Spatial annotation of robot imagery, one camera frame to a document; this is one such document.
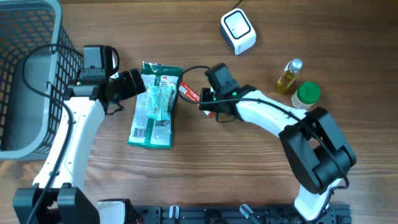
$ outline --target basket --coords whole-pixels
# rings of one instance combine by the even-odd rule
[[[0,0],[0,159],[45,159],[61,120],[62,107],[30,91],[22,82],[25,56],[44,44],[73,47],[54,0]],[[62,100],[82,61],[65,49],[44,49],[25,65],[27,81]]]

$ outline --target white cube device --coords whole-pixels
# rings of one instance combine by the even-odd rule
[[[220,32],[236,55],[256,43],[256,31],[242,9],[233,9],[221,18]]]

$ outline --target silver bottle cap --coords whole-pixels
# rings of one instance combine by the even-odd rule
[[[298,72],[303,67],[303,61],[298,58],[292,60],[289,65],[289,70],[292,72]]]

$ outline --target yellow liquid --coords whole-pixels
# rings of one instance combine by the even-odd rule
[[[298,72],[291,72],[290,70],[284,71],[282,76],[276,82],[275,91],[277,93],[285,93],[293,81],[298,77]]]

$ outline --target wood grain surface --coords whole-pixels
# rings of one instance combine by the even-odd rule
[[[235,1],[63,4],[63,25],[77,49],[111,45],[120,70],[142,61],[168,65],[227,64],[233,77],[273,92],[285,65],[301,58],[297,83],[317,82],[328,109],[357,156],[351,187],[333,202],[351,205],[355,223],[398,223],[398,3],[391,1],[252,1],[241,7],[257,32],[240,56],[220,35]],[[203,70],[184,76],[197,92]],[[85,193],[92,202],[130,198],[134,205],[265,205],[293,202],[299,183],[280,141],[240,121],[219,124],[196,105],[177,102],[172,150],[126,145],[135,98],[105,117],[92,147]],[[0,223],[17,223],[12,198],[29,187],[43,161],[0,162]]]

